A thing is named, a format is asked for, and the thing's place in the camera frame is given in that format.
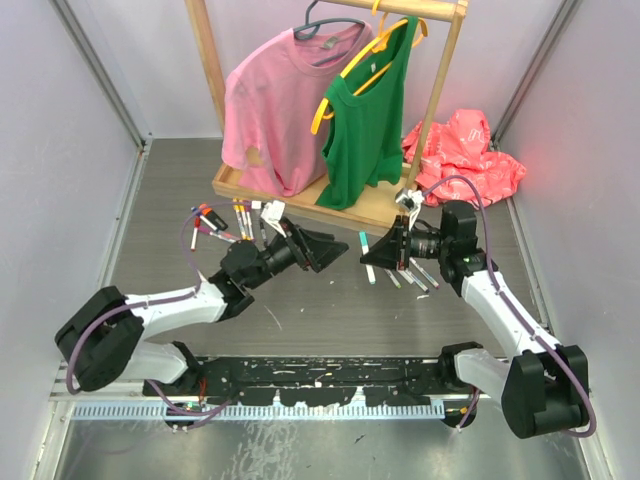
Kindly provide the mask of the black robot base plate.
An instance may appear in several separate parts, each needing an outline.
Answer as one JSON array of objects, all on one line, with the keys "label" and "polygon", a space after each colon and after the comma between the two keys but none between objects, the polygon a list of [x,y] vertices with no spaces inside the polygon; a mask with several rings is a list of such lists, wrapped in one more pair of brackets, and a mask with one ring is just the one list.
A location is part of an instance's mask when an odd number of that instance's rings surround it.
[{"label": "black robot base plate", "polygon": [[346,406],[364,396],[367,407],[428,405],[433,396],[475,390],[455,380],[437,358],[218,357],[204,360],[186,380],[149,383],[143,395],[201,396],[210,403],[246,406]]}]

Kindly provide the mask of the thin white pen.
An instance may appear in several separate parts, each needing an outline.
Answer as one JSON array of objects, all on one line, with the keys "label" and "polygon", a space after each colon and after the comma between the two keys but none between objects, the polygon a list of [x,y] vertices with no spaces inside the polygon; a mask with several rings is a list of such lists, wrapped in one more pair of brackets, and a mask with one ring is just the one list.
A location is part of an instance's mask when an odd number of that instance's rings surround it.
[{"label": "thin white pen", "polygon": [[420,278],[414,275],[413,272],[407,270],[407,274],[425,294],[428,294],[430,292],[430,289],[424,284],[424,282],[420,280]]}]

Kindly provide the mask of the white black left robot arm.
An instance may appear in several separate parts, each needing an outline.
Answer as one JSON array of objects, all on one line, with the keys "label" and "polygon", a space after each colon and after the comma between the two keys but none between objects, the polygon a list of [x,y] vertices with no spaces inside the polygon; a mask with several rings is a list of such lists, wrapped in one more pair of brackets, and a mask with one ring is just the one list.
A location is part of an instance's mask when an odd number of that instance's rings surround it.
[{"label": "white black left robot arm", "polygon": [[232,243],[211,277],[196,275],[192,287],[125,295],[115,286],[98,290],[54,337],[67,362],[67,391],[94,392],[120,380],[166,385],[178,396],[194,393],[203,367],[182,342],[155,344],[152,337],[195,324],[239,316],[254,301],[252,291],[291,266],[319,273],[349,247],[333,235],[305,229],[287,218],[259,248]]}]

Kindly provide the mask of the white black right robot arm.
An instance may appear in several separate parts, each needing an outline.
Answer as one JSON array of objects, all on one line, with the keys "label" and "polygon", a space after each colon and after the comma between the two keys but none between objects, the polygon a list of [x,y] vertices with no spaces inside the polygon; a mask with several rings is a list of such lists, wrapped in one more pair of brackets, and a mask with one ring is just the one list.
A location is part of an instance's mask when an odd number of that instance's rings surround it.
[{"label": "white black right robot arm", "polygon": [[586,434],[594,425],[589,402],[588,359],[546,331],[510,291],[486,249],[480,248],[474,207],[450,201],[437,228],[414,228],[407,216],[362,254],[362,264],[400,271],[414,259],[434,259],[443,280],[488,326],[507,358],[477,342],[448,345],[438,357],[444,390],[471,387],[498,402],[521,439],[566,431]]}]

